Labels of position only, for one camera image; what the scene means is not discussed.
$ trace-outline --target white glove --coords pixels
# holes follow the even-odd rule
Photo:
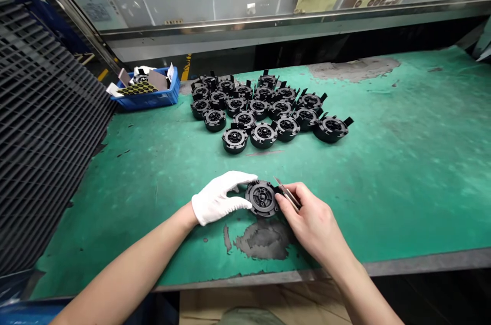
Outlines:
[[[198,194],[191,199],[194,214],[199,223],[205,226],[217,221],[239,208],[252,208],[252,204],[242,197],[227,197],[227,192],[237,187],[237,184],[250,183],[257,175],[241,171],[228,171],[216,177]]]

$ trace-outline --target green table mat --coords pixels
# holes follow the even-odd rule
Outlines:
[[[184,94],[171,107],[115,115],[107,147],[94,157],[74,206],[37,262],[45,275],[31,298],[76,295],[228,170],[272,182],[273,176],[303,181],[331,206],[362,262],[491,246],[491,67],[458,48],[390,58],[392,71],[374,72],[371,64],[364,76],[342,70],[329,78],[332,70],[323,69],[329,64],[270,70],[293,87],[326,92],[326,111],[354,119],[348,136],[335,145],[307,133],[290,143],[277,141],[265,153],[249,142],[243,153],[229,155],[221,133],[209,133],[194,120],[191,96]],[[366,63],[346,65],[363,69]],[[255,83],[259,75],[236,78]],[[250,212],[237,211],[197,227],[158,284],[317,266],[291,239],[282,216],[254,225],[259,233],[247,230],[255,223]],[[236,246],[238,237],[256,242],[264,232],[272,237],[266,246],[288,240],[276,259],[248,257]]]

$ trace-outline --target blue bin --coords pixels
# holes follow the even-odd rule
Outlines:
[[[155,69],[160,74],[167,75],[169,68]],[[128,73],[130,78],[133,78],[133,72]],[[121,81],[117,85],[119,88],[123,88],[124,85]],[[152,107],[169,106],[177,103],[179,99],[179,88],[181,88],[181,81],[177,76],[177,68],[174,67],[174,75],[172,76],[172,82],[170,89],[165,91],[157,91],[146,94],[130,95],[124,97],[111,96],[111,100],[117,101],[122,107],[128,111],[150,109]]]

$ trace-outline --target yellow floor marking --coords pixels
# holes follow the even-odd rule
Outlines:
[[[102,81],[102,80],[103,80],[103,79],[106,77],[106,75],[107,75],[108,73],[109,73],[109,70],[104,69],[104,70],[102,71],[102,73],[101,73],[101,74],[99,74],[99,77],[97,77],[97,80],[98,80],[99,82],[101,82],[101,81]]]
[[[188,80],[190,67],[191,67],[191,54],[188,54],[188,56],[186,56],[186,65],[184,66],[183,75],[181,76],[181,82]]]

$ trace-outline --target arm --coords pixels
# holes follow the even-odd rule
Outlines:
[[[107,265],[52,324],[122,323],[150,292],[197,223],[187,203]]]
[[[213,179],[193,196],[192,202],[107,265],[51,324],[121,324],[153,288],[194,226],[206,225],[239,208],[252,207],[243,198],[227,198],[227,191],[255,179],[257,176],[239,171]]]
[[[330,207],[303,183],[285,187],[301,201],[300,212],[278,193],[276,200],[298,241],[338,285],[353,324],[402,324],[349,249]]]

